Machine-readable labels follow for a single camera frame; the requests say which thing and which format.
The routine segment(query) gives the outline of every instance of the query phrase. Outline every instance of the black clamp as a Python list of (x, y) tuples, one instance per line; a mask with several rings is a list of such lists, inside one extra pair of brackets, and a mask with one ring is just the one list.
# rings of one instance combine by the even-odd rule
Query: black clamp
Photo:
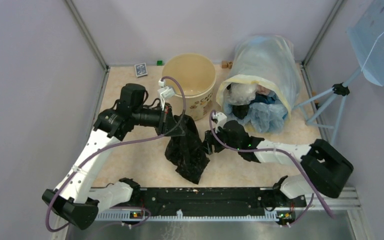
[(347, 96), (350, 94), (348, 86), (343, 86), (343, 82), (333, 85), (333, 92), (337, 95)]
[(327, 141), (316, 139), (301, 156), (301, 166), (315, 188), (329, 198), (338, 198), (354, 166)]

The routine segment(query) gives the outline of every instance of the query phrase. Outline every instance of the black garbage bag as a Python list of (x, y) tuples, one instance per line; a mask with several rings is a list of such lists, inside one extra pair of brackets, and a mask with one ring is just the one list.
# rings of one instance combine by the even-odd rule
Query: black garbage bag
[[(178, 121), (180, 117), (174, 116), (174, 119)], [(186, 135), (171, 137), (165, 157), (177, 166), (176, 172), (184, 179), (198, 184), (210, 160), (201, 148), (202, 141), (192, 117), (184, 115), (180, 124)]]

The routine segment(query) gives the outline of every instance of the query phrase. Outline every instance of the white cable clip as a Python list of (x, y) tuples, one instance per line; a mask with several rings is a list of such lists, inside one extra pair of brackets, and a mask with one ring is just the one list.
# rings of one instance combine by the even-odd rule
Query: white cable clip
[(159, 81), (158, 81), (158, 85), (159, 85), (161, 88), (164, 88), (164, 87), (166, 86), (166, 80), (160, 78)]
[(175, 89), (172, 86), (166, 86), (166, 80), (160, 79), (158, 85), (158, 97), (161, 101), (161, 111), (165, 111), (166, 100), (176, 95)]
[(75, 173), (83, 174), (83, 175), (85, 175), (85, 176), (88, 174), (87, 171), (81, 169), (81, 168), (80, 168), (79, 166), (77, 166), (77, 165), (73, 165), (73, 166), (71, 167), (71, 170), (72, 170), (73, 172), (75, 172)]
[(215, 112), (212, 116), (211, 119), (213, 122), (216, 123), (215, 125), (215, 133), (219, 132), (219, 127), (222, 127), (226, 124), (228, 121), (228, 117), (222, 113), (222, 112)]

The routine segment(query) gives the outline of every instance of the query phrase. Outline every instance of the metal pole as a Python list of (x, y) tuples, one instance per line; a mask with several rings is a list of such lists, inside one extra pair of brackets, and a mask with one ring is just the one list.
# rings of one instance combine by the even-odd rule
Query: metal pole
[(338, 95), (332, 94), (326, 102), (314, 113), (314, 115), (307, 121), (307, 124), (314, 122), (314, 120), (335, 100)]
[(362, 69), (360, 67), (357, 67), (357, 69), (354, 71), (354, 73), (346, 80), (342, 86), (348, 87), (362, 72)]
[(82, 17), (80, 16), (79, 11), (77, 10), (75, 4), (72, 0), (63, 0), (65, 5), (67, 6), (68, 10), (70, 11), (75, 23), (77, 24), (78, 29), (80, 30), (81, 34), (83, 35), (84, 39), (86, 40), (87, 45), (89, 46), (90, 50), (92, 51), (93, 55), (95, 55), (95, 58), (98, 60), (101, 67), (106, 70), (108, 68), (107, 63), (104, 60), (104, 57), (102, 56), (97, 44), (95, 43), (94, 39), (92, 38), (91, 33), (89, 32), (88, 28), (86, 27), (85, 22), (83, 21)]
[(335, 5), (333, 6), (332, 10), (329, 13), (329, 16), (327, 16), (326, 21), (324, 22), (323, 26), (321, 27), (320, 31), (317, 34), (317, 37), (315, 38), (310, 49), (308, 50), (307, 55), (302, 61), (302, 65), (304, 68), (306, 68), (309, 65), (310, 61), (314, 57), (317, 48), (319, 47), (320, 43), (322, 42), (323, 38), (326, 35), (326, 32), (329, 30), (330, 26), (332, 25), (333, 21), (335, 20), (336, 16), (338, 15), (341, 7), (344, 5), (345, 2), (346, 0), (336, 1)]
[(324, 91), (324, 92), (322, 92), (322, 93), (320, 93), (320, 94), (318, 94), (318, 95), (316, 95), (316, 96), (313, 96), (312, 98), (308, 99), (307, 101), (303, 101), (303, 102), (301, 102), (300, 104), (296, 105), (296, 106), (294, 107), (294, 109), (295, 109), (296, 107), (301, 107), (302, 105), (309, 104), (310, 102), (312, 102), (312, 101), (314, 101), (314, 100), (316, 100), (316, 99), (318, 99), (318, 98), (321, 98), (321, 97), (323, 97), (324, 95), (326, 95), (326, 94), (328, 94), (328, 93), (331, 93), (333, 90), (334, 90), (333, 88), (329, 88), (328, 90), (326, 90), (326, 91)]
[(335, 140), (337, 138), (339, 122), (341, 121), (342, 112), (344, 111), (344, 107), (345, 107), (345, 100), (347, 100), (347, 96), (344, 96), (340, 101), (339, 112), (338, 112), (338, 116), (336, 117), (335, 129), (333, 130), (333, 136), (332, 136), (332, 139), (330, 140), (330, 144), (332, 146), (335, 144)]

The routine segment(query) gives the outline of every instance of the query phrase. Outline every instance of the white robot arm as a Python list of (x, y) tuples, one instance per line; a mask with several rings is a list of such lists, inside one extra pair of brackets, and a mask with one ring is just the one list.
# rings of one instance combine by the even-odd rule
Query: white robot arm
[[(92, 224), (98, 213), (131, 199), (134, 189), (139, 185), (126, 178), (105, 188), (93, 192), (90, 190), (111, 154), (111, 149), (106, 148), (121, 143), (135, 125), (154, 127), (159, 136), (185, 136), (181, 124), (172, 114), (171, 106), (165, 103), (165, 99), (175, 94), (174, 90), (161, 81), (160, 86), (162, 88), (158, 93), (161, 105), (157, 107), (145, 106), (145, 88), (129, 83), (122, 88), (120, 99), (114, 106), (99, 114), (87, 144), (71, 170), (54, 189), (47, 189), (42, 195), (48, 205), (54, 202), (51, 206), (54, 213), (83, 230)], [(336, 195), (339, 195), (353, 170), (343, 156), (320, 139), (310, 145), (274, 143), (248, 136), (241, 125), (236, 121), (227, 121), (226, 115), (221, 112), (213, 115), (212, 120), (216, 122), (216, 135), (228, 146), (244, 150), (273, 148), (296, 156), (317, 190), (328, 197), (338, 197)], [(225, 149), (214, 139), (211, 131), (205, 133), (202, 148), (207, 154)], [(95, 156), (84, 163), (92, 154)], [(279, 151), (239, 152), (239, 155), (253, 162), (294, 164), (290, 157)], [(318, 161), (320, 157), (325, 159), (326, 164)], [(283, 177), (278, 184), (279, 190), (289, 199), (313, 192), (302, 175)]]

